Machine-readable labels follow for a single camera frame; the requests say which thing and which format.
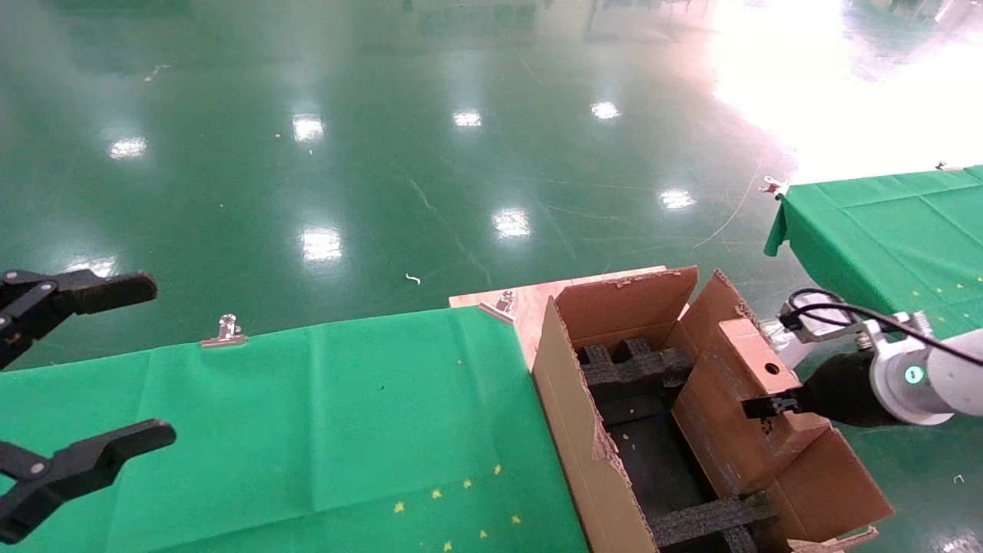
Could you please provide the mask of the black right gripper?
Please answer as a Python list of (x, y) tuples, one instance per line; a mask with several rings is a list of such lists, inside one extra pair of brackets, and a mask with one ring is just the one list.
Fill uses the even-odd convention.
[(870, 377), (873, 360), (871, 350), (833, 355), (801, 388), (743, 400), (743, 413), (748, 419), (772, 418), (784, 412), (815, 413), (856, 428), (902, 425), (875, 395)]

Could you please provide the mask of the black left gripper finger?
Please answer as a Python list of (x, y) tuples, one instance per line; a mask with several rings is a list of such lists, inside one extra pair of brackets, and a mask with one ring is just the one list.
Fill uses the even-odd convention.
[(98, 276), (89, 269), (59, 274), (7, 270), (1, 283), (1, 368), (71, 316), (147, 303), (158, 295), (148, 272)]
[(151, 418), (70, 444), (52, 456), (3, 442), (2, 474), (14, 484), (1, 497), (2, 543), (18, 544), (67, 502), (112, 486), (130, 459), (176, 440), (172, 425)]

